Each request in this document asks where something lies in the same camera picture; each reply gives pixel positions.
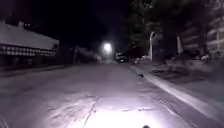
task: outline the road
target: road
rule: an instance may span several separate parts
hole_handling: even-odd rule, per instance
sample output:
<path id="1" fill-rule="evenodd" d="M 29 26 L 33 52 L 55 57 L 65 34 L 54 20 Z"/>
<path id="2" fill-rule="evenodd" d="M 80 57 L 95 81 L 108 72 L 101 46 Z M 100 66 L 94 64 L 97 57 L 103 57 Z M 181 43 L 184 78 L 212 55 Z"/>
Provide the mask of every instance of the road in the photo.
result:
<path id="1" fill-rule="evenodd" d="M 0 78 L 0 120 L 0 128 L 222 127 L 117 64 Z"/>

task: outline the street light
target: street light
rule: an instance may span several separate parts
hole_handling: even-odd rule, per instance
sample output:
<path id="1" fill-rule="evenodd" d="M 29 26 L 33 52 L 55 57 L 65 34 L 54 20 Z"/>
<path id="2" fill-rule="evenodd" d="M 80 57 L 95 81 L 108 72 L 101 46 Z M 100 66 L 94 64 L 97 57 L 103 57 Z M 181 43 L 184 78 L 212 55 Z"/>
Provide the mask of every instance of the street light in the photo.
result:
<path id="1" fill-rule="evenodd" d="M 110 55 L 113 52 L 112 45 L 110 43 L 104 43 L 103 44 L 103 53 Z"/>

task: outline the curb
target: curb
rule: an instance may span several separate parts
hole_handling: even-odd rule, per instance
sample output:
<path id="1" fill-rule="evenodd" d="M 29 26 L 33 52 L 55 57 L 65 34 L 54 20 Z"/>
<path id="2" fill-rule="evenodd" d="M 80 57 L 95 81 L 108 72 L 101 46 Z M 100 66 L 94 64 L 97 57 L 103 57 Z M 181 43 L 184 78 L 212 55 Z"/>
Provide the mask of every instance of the curb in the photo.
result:
<path id="1" fill-rule="evenodd" d="M 166 92 L 170 93 L 171 95 L 175 96 L 179 100 L 187 103 L 206 117 L 213 119 L 220 124 L 224 126 L 224 113 L 222 114 L 219 109 L 216 107 L 210 105 L 207 102 L 204 102 L 189 93 L 190 91 L 181 88 L 171 82 L 168 82 L 164 79 L 161 79 L 157 76 L 154 76 L 150 73 L 145 72 L 143 69 L 137 67 L 137 66 L 131 66 L 130 67 L 134 72 L 136 72 L 138 75 L 143 76 L 148 82 L 153 83 L 154 85 L 160 87 L 161 89 L 165 90 Z"/>

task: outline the car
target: car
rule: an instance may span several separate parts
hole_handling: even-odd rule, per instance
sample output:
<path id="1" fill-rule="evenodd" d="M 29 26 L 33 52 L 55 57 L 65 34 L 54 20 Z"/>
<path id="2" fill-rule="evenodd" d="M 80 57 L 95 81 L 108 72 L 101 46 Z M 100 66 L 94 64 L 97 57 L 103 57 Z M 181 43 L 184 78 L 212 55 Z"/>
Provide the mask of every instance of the car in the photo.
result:
<path id="1" fill-rule="evenodd" d="M 127 63 L 127 62 L 129 62 L 129 59 L 126 56 L 119 56 L 119 57 L 116 58 L 116 60 L 117 60 L 118 63 Z"/>

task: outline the night sky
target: night sky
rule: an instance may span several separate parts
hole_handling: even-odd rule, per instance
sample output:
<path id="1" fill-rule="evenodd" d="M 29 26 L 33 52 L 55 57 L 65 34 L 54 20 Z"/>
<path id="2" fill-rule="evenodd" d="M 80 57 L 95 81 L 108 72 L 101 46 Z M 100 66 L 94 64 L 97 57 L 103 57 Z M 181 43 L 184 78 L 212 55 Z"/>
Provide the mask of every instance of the night sky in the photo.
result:
<path id="1" fill-rule="evenodd" d="M 38 24 L 30 30 L 59 39 L 63 45 L 96 48 L 102 40 L 123 43 L 127 0 L 11 1 L 7 21 Z"/>

